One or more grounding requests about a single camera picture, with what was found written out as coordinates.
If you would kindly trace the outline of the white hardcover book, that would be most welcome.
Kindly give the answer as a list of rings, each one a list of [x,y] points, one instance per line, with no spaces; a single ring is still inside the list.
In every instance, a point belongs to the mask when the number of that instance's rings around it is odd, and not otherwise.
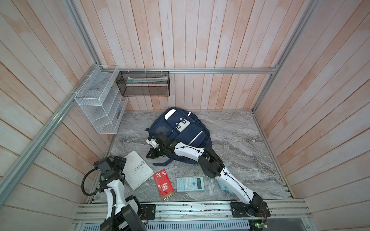
[[[136,190],[154,174],[154,171],[136,151],[130,152],[124,158],[126,159],[123,169],[125,180],[132,190]]]

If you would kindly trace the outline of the navy blue student backpack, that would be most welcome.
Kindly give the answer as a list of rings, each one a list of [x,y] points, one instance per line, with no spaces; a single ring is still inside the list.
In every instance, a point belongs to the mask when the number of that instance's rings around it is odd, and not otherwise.
[[[177,107],[167,109],[146,131],[149,137],[162,132],[172,141],[180,141],[197,148],[212,148],[213,146],[210,132],[203,122],[194,113]],[[169,158],[167,162],[156,164],[156,166],[166,166],[172,161],[174,160]],[[180,162],[198,164],[192,160]]]

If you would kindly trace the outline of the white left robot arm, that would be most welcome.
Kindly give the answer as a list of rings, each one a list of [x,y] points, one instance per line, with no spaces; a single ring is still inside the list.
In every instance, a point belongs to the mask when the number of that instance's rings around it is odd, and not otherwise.
[[[101,231],[145,231],[145,224],[140,219],[143,208],[134,195],[124,196],[125,175],[123,170],[126,164],[124,157],[105,157],[93,164],[82,179],[81,189],[86,196],[93,196],[104,192],[108,200],[107,217],[100,224]],[[84,183],[94,171],[101,172],[99,188],[93,192],[86,192]]]

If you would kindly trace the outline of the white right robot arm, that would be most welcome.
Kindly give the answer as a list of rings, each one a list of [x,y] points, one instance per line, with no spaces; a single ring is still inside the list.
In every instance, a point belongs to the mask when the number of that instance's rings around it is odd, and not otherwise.
[[[161,132],[147,138],[146,142],[152,146],[146,155],[147,158],[163,156],[178,161],[197,162],[206,176],[219,180],[238,197],[240,200],[238,204],[245,207],[247,214],[251,216],[261,214],[263,198],[237,180],[212,148],[197,148],[180,141],[170,141]]]

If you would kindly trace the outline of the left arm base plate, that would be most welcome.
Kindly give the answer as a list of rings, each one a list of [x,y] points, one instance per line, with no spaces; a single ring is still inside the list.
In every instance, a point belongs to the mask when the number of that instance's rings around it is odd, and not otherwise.
[[[154,220],[156,216],[156,205],[155,204],[143,204],[139,213],[141,220]]]

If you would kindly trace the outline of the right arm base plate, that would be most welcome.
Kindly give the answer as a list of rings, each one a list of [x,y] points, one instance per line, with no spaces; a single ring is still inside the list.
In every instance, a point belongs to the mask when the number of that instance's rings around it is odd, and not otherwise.
[[[232,216],[234,218],[244,217],[270,217],[271,213],[265,201],[261,205],[254,206],[252,204],[245,204],[242,202],[232,201],[229,203],[231,207]]]

